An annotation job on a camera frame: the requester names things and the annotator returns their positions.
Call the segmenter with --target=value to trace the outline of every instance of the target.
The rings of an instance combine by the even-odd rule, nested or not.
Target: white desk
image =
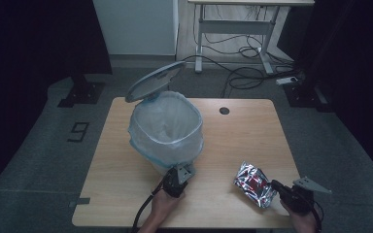
[[[270,60],[266,54],[271,40],[280,6],[312,6],[314,0],[188,0],[189,3],[200,5],[198,46],[196,47],[195,72],[202,72],[202,34],[246,34],[265,35],[262,47],[258,48],[259,57],[267,74],[273,74]],[[204,18],[204,5],[256,5],[274,6],[274,14],[270,21],[238,21],[238,20],[207,20]]]

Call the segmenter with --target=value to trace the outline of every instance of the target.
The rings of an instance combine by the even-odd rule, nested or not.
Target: plastic bag
[[[201,114],[184,95],[173,91],[139,103],[128,132],[131,146],[161,174],[175,165],[192,163],[204,143]]]

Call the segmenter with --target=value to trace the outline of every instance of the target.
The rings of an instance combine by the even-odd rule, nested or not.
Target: black cable
[[[314,201],[314,204],[318,204],[318,206],[321,208],[322,210],[322,218],[320,218],[320,216],[318,215],[318,212],[317,210],[315,209],[314,207],[314,204],[311,205],[310,202],[304,197],[302,196],[301,194],[299,193],[296,193],[298,197],[300,197],[305,203],[307,203],[308,207],[310,208],[310,211],[311,213],[313,214],[314,216],[314,219],[316,220],[316,223],[317,223],[317,228],[316,228],[316,232],[317,233],[321,233],[322,231],[322,220],[323,220],[323,209],[322,207],[318,204],[318,202]]]
[[[227,68],[227,67],[219,64],[217,61],[215,61],[215,60],[213,60],[213,59],[211,59],[211,58],[209,58],[207,56],[203,56],[203,55],[191,55],[191,56],[187,56],[186,58],[182,59],[182,61],[186,61],[186,60],[188,60],[188,59],[190,59],[192,57],[202,57],[204,59],[207,59],[207,60],[213,62],[214,64],[220,66],[222,69],[225,69],[225,70],[229,71],[230,73],[236,74],[236,75],[238,75],[240,77],[249,78],[249,79],[253,78],[253,77],[248,77],[246,75],[243,75],[243,74],[240,74],[240,73],[237,72],[237,70],[240,70],[242,68],[231,70],[231,69],[229,69],[229,68]],[[300,72],[301,72],[301,70],[290,70],[290,71],[285,71],[285,72],[277,73],[277,74],[274,74],[274,75],[269,75],[269,76],[265,77],[264,79],[277,79],[277,78],[285,77],[285,76],[289,76],[289,75],[296,75],[296,74],[298,74]]]
[[[255,52],[255,55],[245,55],[245,52],[246,51],[254,51]],[[250,59],[255,59],[256,57],[259,56],[259,52],[258,50],[254,50],[254,48],[252,47],[241,47],[239,50],[238,50],[239,53],[241,53],[242,56],[244,57],[247,57],[247,58],[250,58]]]
[[[268,11],[268,6],[265,6],[265,12],[264,12],[264,21],[266,19],[266,12]]]
[[[249,20],[250,17],[253,15],[253,12],[255,10],[255,6],[246,6],[245,8],[248,9],[247,16],[244,18],[244,20]]]
[[[258,13],[256,14],[255,20],[258,20],[259,13],[261,12],[261,7],[258,7]]]
[[[198,42],[196,41],[196,36],[195,36],[195,22],[196,22],[196,5],[195,5],[195,7],[194,7],[194,11],[193,11],[193,23],[192,23],[192,36],[193,36],[193,41],[195,42],[195,44],[196,45],[198,45]],[[249,45],[249,47],[247,48],[247,47],[242,47],[242,48],[240,48],[238,51],[236,51],[236,52],[225,52],[225,51],[219,51],[219,50],[216,50],[216,49],[214,49],[214,48],[212,48],[212,47],[209,47],[209,46],[202,46],[202,44],[201,44],[201,47],[202,48],[206,48],[206,49],[210,49],[210,50],[213,50],[213,51],[215,51],[215,52],[218,52],[218,53],[220,53],[220,54],[228,54],[228,55],[233,55],[233,54],[238,54],[238,53],[241,53],[241,55],[243,55],[244,57],[247,57],[247,58],[255,58],[255,57],[257,57],[258,56],[258,54],[257,54],[257,50],[256,50],[256,48],[254,48],[253,46],[251,46],[251,44],[249,43],[249,38],[251,38],[251,39],[254,39],[255,41],[257,41],[257,42],[259,42],[259,44],[262,46],[262,43],[257,39],[257,38],[255,38],[255,37],[252,37],[252,36],[250,36],[250,35],[237,35],[237,36],[233,36],[233,37],[229,37],[229,38],[226,38],[226,39],[222,39],[222,40],[220,40],[220,41],[210,41],[209,39],[208,39],[208,37],[207,37],[207,34],[206,33],[203,33],[204,34],[204,37],[205,37],[205,39],[208,41],[208,43],[210,43],[210,44],[217,44],[217,43],[222,43],[222,42],[226,42],[226,41],[229,41],[229,40],[232,40],[232,39],[235,39],[235,38],[239,38],[239,37],[243,37],[243,36],[245,36],[245,37],[247,37],[247,43],[248,43],[248,45]],[[247,55],[244,55],[243,54],[243,51],[248,51],[248,50],[251,50],[251,49],[254,49],[255,51],[256,51],[256,55],[255,56],[247,56]]]
[[[286,65],[292,65],[293,61],[276,56],[270,52],[267,52],[268,56],[271,58],[271,60],[275,60],[275,62],[286,64]]]
[[[139,209],[138,213],[135,216],[134,223],[132,225],[132,231],[131,231],[131,233],[136,233],[137,232],[138,220],[139,220],[139,217],[141,216],[141,213],[148,206],[148,204],[150,204],[151,200],[153,200],[153,198],[159,192],[159,190],[161,190],[162,184],[163,184],[163,180],[155,188],[155,190],[152,192],[152,194],[147,198],[147,200],[144,202],[144,204],[142,204],[141,208]]]
[[[323,208],[322,208],[322,206],[318,203],[318,202],[315,202],[315,204],[317,204],[317,206],[320,208],[320,210],[321,210],[321,214],[322,214],[322,216],[321,216],[321,221],[323,221]]]
[[[218,8],[218,5],[215,5],[217,7],[217,13],[218,13],[218,16],[220,17],[220,19],[222,19],[222,16],[220,15],[220,9]]]
[[[253,47],[253,46],[251,45],[250,40],[249,40],[250,38],[253,39],[253,40],[255,40],[255,41],[257,41],[257,42],[259,43],[259,46],[262,47],[262,43],[259,41],[259,39],[255,38],[255,37],[253,37],[253,36],[248,35],[248,36],[247,36],[247,44],[248,44],[249,47],[251,47],[251,48],[253,48],[254,50],[256,50],[256,47]]]
[[[240,70],[257,71],[261,75],[261,77],[248,77],[248,76],[244,77],[243,75],[238,74],[238,71],[240,71]],[[233,74],[238,74],[239,77],[231,78]],[[239,83],[239,84],[234,83],[234,82],[237,82],[237,81],[248,81],[248,82],[247,83]],[[235,89],[251,89],[251,88],[256,88],[257,86],[261,85],[263,81],[264,81],[264,76],[263,76],[262,72],[260,70],[256,69],[256,68],[241,67],[241,68],[232,70],[232,71],[230,71],[230,74],[228,75],[228,77],[225,80],[222,92],[220,93],[220,97],[225,98],[225,94],[226,94],[226,90],[228,88],[228,85],[231,86],[232,89],[234,89],[234,88]],[[229,94],[228,94],[227,98],[229,98],[229,96],[232,92],[232,89],[229,91]]]

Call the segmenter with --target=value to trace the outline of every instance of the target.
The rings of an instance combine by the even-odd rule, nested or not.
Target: open trash can lid
[[[172,81],[172,78],[178,76],[185,66],[184,61],[178,61],[146,75],[129,88],[125,101],[130,103],[158,93]]]

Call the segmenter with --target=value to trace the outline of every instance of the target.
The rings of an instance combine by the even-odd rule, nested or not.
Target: wooden table
[[[202,34],[244,34],[244,35],[265,35],[262,47],[257,48],[259,58],[267,74],[273,74],[269,56],[266,54],[275,22],[280,11],[280,6],[313,6],[314,0],[188,0],[200,6],[198,45],[196,47],[195,72],[202,72]],[[253,5],[253,6],[274,6],[274,13],[270,20],[240,21],[240,20],[208,20],[204,17],[205,5]]]
[[[189,99],[203,117],[204,149],[195,160],[186,198],[162,227],[286,228],[288,213],[274,198],[268,209],[255,205],[233,180],[243,161],[285,185],[299,179],[286,137],[270,100]],[[135,103],[116,98],[93,156],[73,223],[130,227],[160,175],[129,145],[127,127]],[[230,113],[220,114],[226,107]],[[141,225],[149,205],[141,215]]]

